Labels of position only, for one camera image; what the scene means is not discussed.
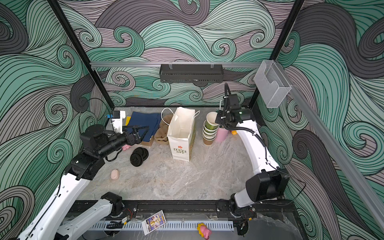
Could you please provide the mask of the green paper coffee cup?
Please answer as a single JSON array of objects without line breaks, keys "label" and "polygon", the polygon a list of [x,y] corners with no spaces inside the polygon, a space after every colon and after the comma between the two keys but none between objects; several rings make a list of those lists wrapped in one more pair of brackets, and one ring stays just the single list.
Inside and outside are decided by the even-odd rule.
[{"label": "green paper coffee cup", "polygon": [[205,127],[208,130],[216,130],[219,127],[219,124],[216,123],[217,114],[217,112],[210,112],[207,114]]}]

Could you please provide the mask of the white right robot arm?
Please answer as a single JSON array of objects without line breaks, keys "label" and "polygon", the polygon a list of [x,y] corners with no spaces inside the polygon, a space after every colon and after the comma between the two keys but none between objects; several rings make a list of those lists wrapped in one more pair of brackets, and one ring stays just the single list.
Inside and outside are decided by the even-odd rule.
[{"label": "white right robot arm", "polygon": [[[196,135],[198,111],[179,107],[165,120],[160,114],[161,125],[167,127],[166,138],[176,160],[190,161]],[[253,177],[245,188],[231,198],[236,209],[271,200],[283,195],[290,179],[286,170],[279,167],[261,138],[254,114],[239,104],[225,103],[223,109],[207,114],[205,122],[214,130],[236,131],[250,157]]]}]

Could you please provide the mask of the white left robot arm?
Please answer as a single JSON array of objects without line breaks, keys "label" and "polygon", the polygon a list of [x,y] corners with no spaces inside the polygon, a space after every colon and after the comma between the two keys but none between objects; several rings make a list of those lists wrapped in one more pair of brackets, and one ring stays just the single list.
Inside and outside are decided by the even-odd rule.
[{"label": "white left robot arm", "polygon": [[140,144],[148,126],[131,126],[131,132],[116,133],[103,125],[92,125],[80,135],[82,151],[67,165],[59,185],[32,223],[19,234],[19,240],[75,240],[100,219],[123,213],[121,196],[108,192],[95,205],[63,225],[62,222],[80,193],[104,166],[105,158],[120,153],[125,145]]}]

